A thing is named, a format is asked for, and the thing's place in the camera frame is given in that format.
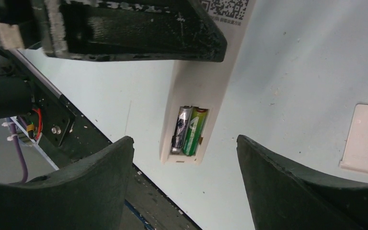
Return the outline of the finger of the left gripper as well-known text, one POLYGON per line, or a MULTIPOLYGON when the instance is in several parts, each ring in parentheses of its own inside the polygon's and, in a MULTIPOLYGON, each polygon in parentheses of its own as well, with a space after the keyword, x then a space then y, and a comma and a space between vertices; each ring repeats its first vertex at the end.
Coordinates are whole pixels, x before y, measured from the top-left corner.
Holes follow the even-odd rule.
POLYGON ((45 0, 47 56, 222 62, 227 40, 198 0, 45 0))

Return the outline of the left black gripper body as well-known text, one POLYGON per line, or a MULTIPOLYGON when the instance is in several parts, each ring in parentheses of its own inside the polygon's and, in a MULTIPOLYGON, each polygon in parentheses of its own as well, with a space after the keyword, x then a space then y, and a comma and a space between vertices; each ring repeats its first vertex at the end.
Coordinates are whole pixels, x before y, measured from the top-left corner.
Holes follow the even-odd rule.
POLYGON ((43 0, 0 0, 0 46, 49 49, 48 14, 43 0))

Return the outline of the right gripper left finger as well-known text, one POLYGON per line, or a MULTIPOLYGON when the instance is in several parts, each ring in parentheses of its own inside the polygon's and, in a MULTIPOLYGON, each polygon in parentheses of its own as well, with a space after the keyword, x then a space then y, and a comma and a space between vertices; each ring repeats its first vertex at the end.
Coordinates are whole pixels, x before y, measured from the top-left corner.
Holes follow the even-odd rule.
POLYGON ((0 183, 0 230, 116 230, 134 156, 123 137, 26 183, 0 183))

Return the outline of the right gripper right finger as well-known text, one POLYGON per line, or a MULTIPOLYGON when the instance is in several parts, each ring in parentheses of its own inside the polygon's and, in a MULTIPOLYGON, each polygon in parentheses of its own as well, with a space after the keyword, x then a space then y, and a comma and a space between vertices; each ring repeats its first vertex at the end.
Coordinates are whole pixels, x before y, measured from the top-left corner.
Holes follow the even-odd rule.
POLYGON ((257 230, 368 230, 368 183, 314 170, 244 135, 237 155, 257 230))

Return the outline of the white remote control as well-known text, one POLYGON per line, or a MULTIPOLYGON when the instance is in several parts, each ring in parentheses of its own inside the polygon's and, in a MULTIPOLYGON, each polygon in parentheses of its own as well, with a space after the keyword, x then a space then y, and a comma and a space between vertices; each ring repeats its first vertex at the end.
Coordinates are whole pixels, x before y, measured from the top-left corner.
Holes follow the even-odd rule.
POLYGON ((202 0, 200 3, 225 36, 227 49, 220 63, 174 62, 160 140, 162 163, 201 164, 255 5, 254 0, 202 0), (183 106, 206 111, 193 154, 172 151, 176 120, 183 106))

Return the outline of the green AA battery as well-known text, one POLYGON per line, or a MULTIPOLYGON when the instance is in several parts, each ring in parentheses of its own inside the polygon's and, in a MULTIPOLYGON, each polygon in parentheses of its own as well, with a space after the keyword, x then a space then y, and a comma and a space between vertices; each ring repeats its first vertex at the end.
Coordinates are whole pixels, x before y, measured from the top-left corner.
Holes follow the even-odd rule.
POLYGON ((193 109, 183 147, 183 154, 186 156, 193 156, 196 154, 204 123, 207 119, 207 113, 207 109, 199 107, 193 109))

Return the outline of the black AA battery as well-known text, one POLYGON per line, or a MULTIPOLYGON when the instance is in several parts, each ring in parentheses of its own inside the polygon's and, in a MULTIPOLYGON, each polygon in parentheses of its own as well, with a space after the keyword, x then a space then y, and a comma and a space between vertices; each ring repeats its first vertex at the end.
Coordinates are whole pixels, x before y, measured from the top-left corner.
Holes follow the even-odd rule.
POLYGON ((192 114, 192 106, 181 106, 174 129, 174 135, 172 137, 171 152, 179 153, 183 146, 185 135, 188 130, 190 116, 192 114))

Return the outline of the white battery cover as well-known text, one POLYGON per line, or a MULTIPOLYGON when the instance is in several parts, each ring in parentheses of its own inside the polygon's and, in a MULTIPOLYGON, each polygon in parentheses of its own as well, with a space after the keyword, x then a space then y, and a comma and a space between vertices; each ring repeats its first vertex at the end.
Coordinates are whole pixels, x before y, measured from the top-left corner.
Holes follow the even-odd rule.
POLYGON ((339 167, 368 174, 368 104, 355 106, 339 167))

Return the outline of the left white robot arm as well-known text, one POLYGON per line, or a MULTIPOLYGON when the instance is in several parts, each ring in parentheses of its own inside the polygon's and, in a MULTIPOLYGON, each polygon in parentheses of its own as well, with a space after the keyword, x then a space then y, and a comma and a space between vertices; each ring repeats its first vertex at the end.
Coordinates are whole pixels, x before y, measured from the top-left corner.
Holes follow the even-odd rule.
POLYGON ((227 40, 198 0, 0 0, 0 119, 25 115, 35 89, 13 49, 92 62, 222 62, 227 40))

